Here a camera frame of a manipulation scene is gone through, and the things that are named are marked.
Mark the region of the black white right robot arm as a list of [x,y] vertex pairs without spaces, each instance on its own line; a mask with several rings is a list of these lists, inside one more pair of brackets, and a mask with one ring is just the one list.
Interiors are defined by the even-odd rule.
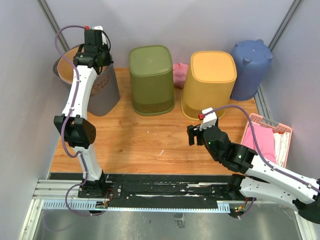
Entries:
[[186,129],[189,145],[204,146],[214,161],[234,172],[227,196],[264,199],[288,206],[315,224],[320,222],[320,181],[263,159],[256,151],[232,143],[218,128],[217,119]]

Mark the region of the yellow ribbed plastic bin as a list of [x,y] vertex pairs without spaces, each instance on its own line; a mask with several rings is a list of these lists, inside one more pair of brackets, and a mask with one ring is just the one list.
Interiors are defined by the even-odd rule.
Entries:
[[211,50],[194,52],[181,94],[183,114],[197,120],[202,110],[226,105],[236,78],[236,64],[229,53]]

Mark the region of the green ribbed plastic bin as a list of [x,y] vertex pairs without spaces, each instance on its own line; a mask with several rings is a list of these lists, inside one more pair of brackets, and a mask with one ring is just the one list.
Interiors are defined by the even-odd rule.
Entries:
[[131,99],[141,116],[169,113],[175,106],[173,61],[163,45],[136,47],[128,54]]

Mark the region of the blue plastic bucket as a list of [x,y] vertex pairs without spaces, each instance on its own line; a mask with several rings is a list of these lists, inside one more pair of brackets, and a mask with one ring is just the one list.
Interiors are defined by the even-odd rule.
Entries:
[[238,41],[231,51],[237,78],[230,98],[247,101],[253,98],[270,69],[273,55],[262,39]]

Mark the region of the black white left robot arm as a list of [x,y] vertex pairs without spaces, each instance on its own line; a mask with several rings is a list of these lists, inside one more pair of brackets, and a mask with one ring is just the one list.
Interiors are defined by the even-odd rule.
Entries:
[[77,185],[80,198],[107,196],[106,176],[100,167],[94,142],[96,128],[88,121],[88,105],[93,84],[103,67],[112,64],[111,42],[102,26],[82,26],[84,42],[73,59],[61,54],[72,67],[73,79],[67,103],[53,123],[60,133],[62,147],[70,158],[77,158],[82,168],[82,182]]

